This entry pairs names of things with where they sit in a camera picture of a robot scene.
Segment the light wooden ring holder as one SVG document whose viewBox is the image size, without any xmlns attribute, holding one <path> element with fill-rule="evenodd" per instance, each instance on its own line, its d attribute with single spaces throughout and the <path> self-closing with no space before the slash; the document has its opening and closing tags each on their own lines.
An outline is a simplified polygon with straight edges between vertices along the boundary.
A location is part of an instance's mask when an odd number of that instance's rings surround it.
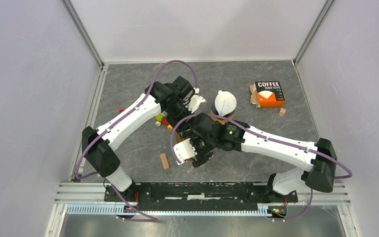
<svg viewBox="0 0 379 237">
<path fill-rule="evenodd" d="M 227 114 L 221 115 L 221 114 L 219 114 L 219 112 L 211 110 L 210 114 L 211 115 L 220 116 L 220 117 L 224 117 L 224 118 L 228 118 L 228 119 L 233 119 L 233 117 L 234 117 L 234 111 L 229 112 Z M 221 124 L 226 124 L 227 123 L 226 119 L 221 119 L 221 118 L 218 118 L 218 117 L 211 117 L 211 119 L 214 120 L 214 121 L 218 121 Z"/>
</svg>

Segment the blue ribbed plastic dripper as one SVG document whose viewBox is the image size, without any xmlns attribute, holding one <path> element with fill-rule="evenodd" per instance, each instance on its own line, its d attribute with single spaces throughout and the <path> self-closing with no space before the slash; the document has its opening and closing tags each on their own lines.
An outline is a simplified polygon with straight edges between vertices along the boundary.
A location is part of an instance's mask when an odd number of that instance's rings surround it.
<svg viewBox="0 0 379 237">
<path fill-rule="evenodd" d="M 217 111 L 221 115 L 235 111 L 235 108 L 236 108 L 236 104 L 234 104 L 234 103 L 229 104 L 229 103 L 214 102 L 214 103 L 212 103 L 212 106 L 211 106 L 211 109 L 213 111 Z"/>
</svg>

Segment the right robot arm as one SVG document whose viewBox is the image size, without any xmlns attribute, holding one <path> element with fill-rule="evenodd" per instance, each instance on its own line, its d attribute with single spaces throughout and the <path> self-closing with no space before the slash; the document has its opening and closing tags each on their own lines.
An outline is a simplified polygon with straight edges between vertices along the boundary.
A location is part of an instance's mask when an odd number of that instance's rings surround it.
<svg viewBox="0 0 379 237">
<path fill-rule="evenodd" d="M 271 201 L 279 201 L 289 192 L 308 187 L 330 193 L 333 191 L 337 156 L 330 140 L 297 141 L 266 133 L 247 123 L 227 121 L 222 124 L 201 113 L 185 122 L 179 133 L 187 137 L 195 151 L 193 165 L 203 165 L 213 149 L 262 154 L 295 166 L 284 173 L 274 173 L 265 188 Z"/>
</svg>

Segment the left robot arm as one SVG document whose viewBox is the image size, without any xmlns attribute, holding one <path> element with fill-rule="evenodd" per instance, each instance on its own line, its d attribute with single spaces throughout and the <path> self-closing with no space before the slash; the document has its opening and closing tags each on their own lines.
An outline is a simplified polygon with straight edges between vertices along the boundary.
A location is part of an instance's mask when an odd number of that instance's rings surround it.
<svg viewBox="0 0 379 237">
<path fill-rule="evenodd" d="M 156 115 L 165 112 L 166 120 L 175 126 L 192 115 L 206 100 L 185 78 L 172 83 L 155 81 L 125 111 L 98 128 L 86 127 L 82 132 L 82 156 L 97 174 L 116 187 L 123 201 L 135 196 L 133 180 L 121 167 L 115 151 L 137 128 Z"/>
</svg>

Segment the orange black coffee filter box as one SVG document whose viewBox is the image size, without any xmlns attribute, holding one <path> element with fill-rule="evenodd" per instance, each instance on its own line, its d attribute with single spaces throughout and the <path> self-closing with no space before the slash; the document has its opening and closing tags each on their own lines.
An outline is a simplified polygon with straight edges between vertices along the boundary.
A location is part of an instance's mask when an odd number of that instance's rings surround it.
<svg viewBox="0 0 379 237">
<path fill-rule="evenodd" d="M 250 102 L 256 108 L 282 108 L 285 104 L 280 81 L 256 81 L 249 88 Z"/>
</svg>

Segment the colourful toy brick car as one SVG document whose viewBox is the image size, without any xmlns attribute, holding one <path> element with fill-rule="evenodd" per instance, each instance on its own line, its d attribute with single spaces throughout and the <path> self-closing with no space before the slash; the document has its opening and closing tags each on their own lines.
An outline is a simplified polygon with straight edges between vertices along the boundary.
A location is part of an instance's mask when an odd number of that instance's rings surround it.
<svg viewBox="0 0 379 237">
<path fill-rule="evenodd" d="M 165 125 L 167 127 L 167 129 L 169 129 L 169 130 L 173 129 L 172 125 L 167 121 L 165 114 L 159 113 L 154 117 L 154 119 L 155 119 L 155 125 L 156 126 Z"/>
</svg>

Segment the small wooden block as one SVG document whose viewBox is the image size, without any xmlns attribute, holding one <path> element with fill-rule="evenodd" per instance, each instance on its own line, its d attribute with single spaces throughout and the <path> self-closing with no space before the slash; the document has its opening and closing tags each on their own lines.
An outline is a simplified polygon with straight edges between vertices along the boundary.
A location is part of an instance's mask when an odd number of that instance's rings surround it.
<svg viewBox="0 0 379 237">
<path fill-rule="evenodd" d="M 170 168 L 170 166 L 169 166 L 169 162 L 168 162 L 166 153 L 161 153 L 160 154 L 160 159 L 161 159 L 161 163 L 162 163 L 163 169 L 164 170 L 168 170 Z"/>
</svg>

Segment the small wooden cube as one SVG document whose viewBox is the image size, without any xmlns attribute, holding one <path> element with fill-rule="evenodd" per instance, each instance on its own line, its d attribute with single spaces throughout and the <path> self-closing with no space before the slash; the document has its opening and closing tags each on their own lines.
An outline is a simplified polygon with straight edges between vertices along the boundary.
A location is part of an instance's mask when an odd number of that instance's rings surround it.
<svg viewBox="0 0 379 237">
<path fill-rule="evenodd" d="M 281 108 L 278 114 L 279 114 L 280 116 L 284 116 L 284 115 L 286 114 L 286 109 Z"/>
</svg>

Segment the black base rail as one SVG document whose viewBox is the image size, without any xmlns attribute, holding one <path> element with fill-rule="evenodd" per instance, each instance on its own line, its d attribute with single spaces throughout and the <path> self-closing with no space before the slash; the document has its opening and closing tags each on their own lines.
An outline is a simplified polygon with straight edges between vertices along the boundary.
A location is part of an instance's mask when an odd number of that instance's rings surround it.
<svg viewBox="0 0 379 237">
<path fill-rule="evenodd" d="M 140 211 L 254 211 L 258 204 L 298 202 L 295 191 L 281 195 L 255 182 L 142 182 L 122 195 Z"/>
</svg>

